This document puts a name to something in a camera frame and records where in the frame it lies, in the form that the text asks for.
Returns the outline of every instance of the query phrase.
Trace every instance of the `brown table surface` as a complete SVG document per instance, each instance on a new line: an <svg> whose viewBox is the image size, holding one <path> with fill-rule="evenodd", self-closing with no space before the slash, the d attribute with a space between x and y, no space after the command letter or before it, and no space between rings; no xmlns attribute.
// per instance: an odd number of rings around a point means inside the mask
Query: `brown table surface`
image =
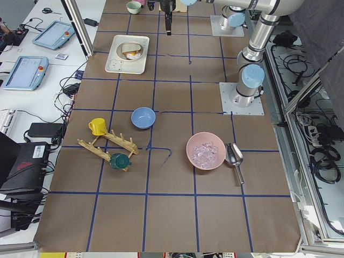
<svg viewBox="0 0 344 258"><path fill-rule="evenodd" d="M222 6L199 3L174 14L167 36L158 6L131 15L126 2L105 5L35 236L41 251L294 252L300 231L265 98L265 116L222 113L219 82L238 81L247 31L213 37L209 16ZM105 72L115 35L149 37L143 74ZM141 106L156 112L147 130L131 123ZM138 145L127 172L77 144L93 140L97 117ZM190 164L186 142L202 131L241 148L242 187L225 163ZM96 146L128 154L105 139Z"/></svg>

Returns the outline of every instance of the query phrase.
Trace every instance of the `yellow mug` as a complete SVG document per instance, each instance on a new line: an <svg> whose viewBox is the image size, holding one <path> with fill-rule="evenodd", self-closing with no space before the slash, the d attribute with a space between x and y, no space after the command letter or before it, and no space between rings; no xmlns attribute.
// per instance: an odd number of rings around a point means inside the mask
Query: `yellow mug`
<svg viewBox="0 0 344 258"><path fill-rule="evenodd" d="M99 136L104 135L108 132L106 129L105 119L104 118L95 118L89 124L88 127L92 130L92 134Z"/></svg>

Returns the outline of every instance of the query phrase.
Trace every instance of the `blue joint cap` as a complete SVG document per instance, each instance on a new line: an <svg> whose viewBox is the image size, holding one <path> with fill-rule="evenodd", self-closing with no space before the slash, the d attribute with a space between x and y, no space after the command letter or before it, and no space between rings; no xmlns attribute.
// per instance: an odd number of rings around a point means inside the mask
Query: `blue joint cap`
<svg viewBox="0 0 344 258"><path fill-rule="evenodd" d="M181 3L184 5L193 5L197 0L181 0Z"/></svg>
<svg viewBox="0 0 344 258"><path fill-rule="evenodd" d="M265 72L258 64L249 64L243 69L241 78L247 87L255 89L262 85Z"/></svg>
<svg viewBox="0 0 344 258"><path fill-rule="evenodd" d="M239 27L245 22L245 14L242 12L237 12L228 18L228 24L230 27Z"/></svg>

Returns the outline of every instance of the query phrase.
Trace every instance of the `white tray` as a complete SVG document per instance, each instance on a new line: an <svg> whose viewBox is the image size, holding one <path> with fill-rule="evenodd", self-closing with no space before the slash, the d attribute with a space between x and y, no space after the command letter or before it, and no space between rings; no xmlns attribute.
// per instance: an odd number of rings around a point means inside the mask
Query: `white tray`
<svg viewBox="0 0 344 258"><path fill-rule="evenodd" d="M136 43L143 47L142 55L137 60L127 60L119 56L117 51L123 43ZM108 73L119 74L142 74L145 71L147 53L148 53L149 37L131 36L131 35L116 35L110 48L109 56L107 57L105 71Z"/></svg>

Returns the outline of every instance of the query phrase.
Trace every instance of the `white mounting plate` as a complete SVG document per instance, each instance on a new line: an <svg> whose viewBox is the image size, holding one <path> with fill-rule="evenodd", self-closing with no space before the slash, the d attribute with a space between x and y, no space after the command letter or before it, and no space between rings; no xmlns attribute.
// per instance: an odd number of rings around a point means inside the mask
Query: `white mounting plate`
<svg viewBox="0 0 344 258"><path fill-rule="evenodd" d="M221 30L221 19L222 16L210 15L211 31L213 36L223 36L223 37L244 37L242 26L236 27L233 30Z"/></svg>
<svg viewBox="0 0 344 258"><path fill-rule="evenodd" d="M250 106L239 107L230 100L230 93L237 86L234 82L220 82L220 93L222 102L222 111L224 114L243 114L247 116L264 116L262 102L259 98L255 98Z"/></svg>
<svg viewBox="0 0 344 258"><path fill-rule="evenodd" d="M117 54L117 48L123 43L136 43L143 47L142 56L137 60L126 60ZM107 57L105 71L118 74L142 74L145 71L149 37L116 35Z"/></svg>

